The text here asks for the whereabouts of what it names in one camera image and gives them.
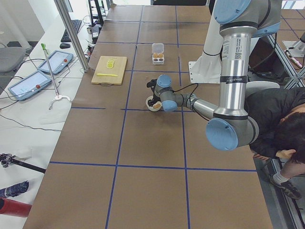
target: black mouse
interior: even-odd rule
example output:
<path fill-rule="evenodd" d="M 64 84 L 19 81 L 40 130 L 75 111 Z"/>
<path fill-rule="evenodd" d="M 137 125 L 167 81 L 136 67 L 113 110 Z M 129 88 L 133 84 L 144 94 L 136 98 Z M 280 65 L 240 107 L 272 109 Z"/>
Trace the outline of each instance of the black mouse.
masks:
<path fill-rule="evenodd" d="M 61 49 L 68 49 L 68 48 L 71 47 L 71 45 L 68 44 L 68 43 L 61 43 L 59 47 L 60 47 Z"/>

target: wooden cutting board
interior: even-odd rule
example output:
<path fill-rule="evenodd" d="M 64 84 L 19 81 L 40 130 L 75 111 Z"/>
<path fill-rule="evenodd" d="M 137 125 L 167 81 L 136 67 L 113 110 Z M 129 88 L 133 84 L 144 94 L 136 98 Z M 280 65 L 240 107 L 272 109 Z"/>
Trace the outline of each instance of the wooden cutting board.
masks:
<path fill-rule="evenodd" d="M 113 68 L 107 68 L 110 59 L 114 60 Z M 96 66 L 92 84 L 114 84 L 121 85 L 123 82 L 124 72 L 127 64 L 126 56 L 101 56 Z M 115 76 L 98 76 L 97 74 L 111 74 Z"/>

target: keyboard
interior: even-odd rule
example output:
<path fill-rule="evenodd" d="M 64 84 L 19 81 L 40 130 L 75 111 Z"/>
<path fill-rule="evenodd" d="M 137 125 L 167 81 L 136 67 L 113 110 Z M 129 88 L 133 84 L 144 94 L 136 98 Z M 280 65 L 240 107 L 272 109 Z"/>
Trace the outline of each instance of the keyboard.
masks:
<path fill-rule="evenodd" d="M 78 33 L 80 31 L 81 28 L 81 20 L 71 20 L 72 25 L 74 27 L 74 30 L 76 33 Z M 68 35 L 67 30 L 65 30 L 65 32 L 63 33 L 63 36 L 61 38 L 61 42 L 71 42 L 71 39 Z"/>

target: white desk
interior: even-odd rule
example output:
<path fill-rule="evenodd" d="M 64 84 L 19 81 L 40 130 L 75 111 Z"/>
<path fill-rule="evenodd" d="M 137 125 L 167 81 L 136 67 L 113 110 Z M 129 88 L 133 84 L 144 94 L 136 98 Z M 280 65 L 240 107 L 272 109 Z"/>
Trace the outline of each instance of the white desk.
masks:
<path fill-rule="evenodd" d="M 83 17 L 84 15 L 76 18 L 73 14 L 71 14 L 72 19 L 82 19 Z M 83 23 L 82 25 L 83 27 L 78 33 L 78 37 L 81 42 L 82 49 L 85 50 L 88 45 L 87 40 L 91 41 L 91 36 L 86 31 L 87 25 Z M 41 43 L 46 44 L 50 53 L 54 50 L 60 50 L 59 44 L 64 29 L 65 28 L 62 20 L 60 16 L 58 16 L 33 49 L 30 54 L 30 58 L 45 59 Z M 74 57 L 77 58 L 72 46 L 71 48 L 64 49 L 64 51 L 73 53 Z M 67 95 L 73 100 L 80 85 L 83 70 L 78 60 L 72 67 L 70 67 L 70 70 L 71 72 L 64 78 L 58 89 L 60 94 Z M 34 65 L 31 62 L 26 62 L 16 73 L 16 76 L 26 77 L 34 71 L 36 71 Z M 66 73 L 58 77 L 55 81 L 57 83 L 61 81 Z M 13 79 L 8 87 L 16 83 L 18 80 L 19 79 Z M 0 98 L 3 97 L 7 97 L 4 92 Z M 43 90 L 26 101 L 18 102 L 1 110 L 0 114 L 7 118 L 14 119 L 24 125 L 44 129 L 62 130 L 64 121 L 70 110 L 71 103 L 65 99 L 60 100 L 53 104 L 52 110 L 49 110 L 50 101 L 54 97 L 54 90 Z M 0 107 L 5 107 L 12 102 L 13 101 L 8 98 L 1 99 Z M 23 157 L 27 156 L 29 152 L 31 152 L 31 158 L 27 159 L 25 162 L 38 167 L 47 168 L 50 157 L 60 136 L 60 131 L 33 130 L 22 127 L 13 121 L 4 119 L 3 117 L 0 117 L 0 126 L 0 153 L 11 153 L 13 155 Z M 30 183 L 28 191 L 10 199 L 32 204 L 42 181 L 43 173 L 18 165 L 11 165 L 8 168 L 0 167 L 0 176 L 0 189 L 28 180 Z M 21 229 L 25 221 L 26 218 L 0 215 L 0 228 Z"/>

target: black sneaker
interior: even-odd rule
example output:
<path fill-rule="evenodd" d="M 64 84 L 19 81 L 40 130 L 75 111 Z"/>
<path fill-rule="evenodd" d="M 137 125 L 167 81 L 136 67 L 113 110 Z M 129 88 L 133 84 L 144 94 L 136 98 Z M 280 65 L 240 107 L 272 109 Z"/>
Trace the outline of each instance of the black sneaker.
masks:
<path fill-rule="evenodd" d="M 269 176 L 269 181 L 271 184 L 273 184 L 274 186 L 279 187 L 281 190 L 284 191 L 284 193 L 292 198 L 292 199 L 300 199 L 302 198 L 301 193 L 299 192 L 299 190 L 297 190 L 296 187 L 293 186 L 293 184 L 291 184 L 289 181 L 283 182 L 280 185 L 275 183 L 275 181 L 273 180 L 273 175 Z"/>

